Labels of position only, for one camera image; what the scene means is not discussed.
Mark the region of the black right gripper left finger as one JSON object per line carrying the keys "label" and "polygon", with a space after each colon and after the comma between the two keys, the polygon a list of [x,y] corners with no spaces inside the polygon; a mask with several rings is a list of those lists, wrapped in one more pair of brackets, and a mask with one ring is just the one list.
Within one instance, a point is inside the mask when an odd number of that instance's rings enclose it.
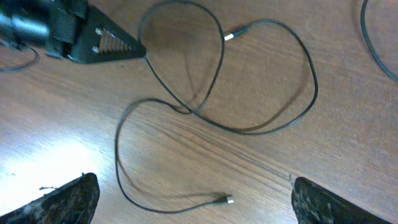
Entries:
{"label": "black right gripper left finger", "polygon": [[90,172],[41,198],[1,216],[1,223],[90,223],[100,199],[96,174]]}

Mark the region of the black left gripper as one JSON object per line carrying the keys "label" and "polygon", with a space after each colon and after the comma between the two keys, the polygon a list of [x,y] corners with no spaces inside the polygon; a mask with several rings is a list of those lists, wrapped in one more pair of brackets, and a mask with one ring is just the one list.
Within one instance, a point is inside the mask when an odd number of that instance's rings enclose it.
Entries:
{"label": "black left gripper", "polygon": [[88,1],[49,4],[46,54],[80,64],[144,58],[146,48]]}

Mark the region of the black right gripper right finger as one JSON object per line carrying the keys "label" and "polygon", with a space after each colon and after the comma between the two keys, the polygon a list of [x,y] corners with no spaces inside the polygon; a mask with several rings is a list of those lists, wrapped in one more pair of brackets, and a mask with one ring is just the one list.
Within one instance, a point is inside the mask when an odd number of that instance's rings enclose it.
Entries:
{"label": "black right gripper right finger", "polygon": [[296,178],[291,203],[298,224],[391,224],[305,177]]}

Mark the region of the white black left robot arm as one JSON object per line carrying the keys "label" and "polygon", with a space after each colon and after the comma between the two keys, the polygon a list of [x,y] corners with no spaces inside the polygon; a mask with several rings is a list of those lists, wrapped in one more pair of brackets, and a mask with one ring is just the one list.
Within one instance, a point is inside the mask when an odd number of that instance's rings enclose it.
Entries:
{"label": "white black left robot arm", "polygon": [[100,198],[88,124],[63,75],[144,58],[146,48],[88,1],[2,1],[1,222],[90,223]]}

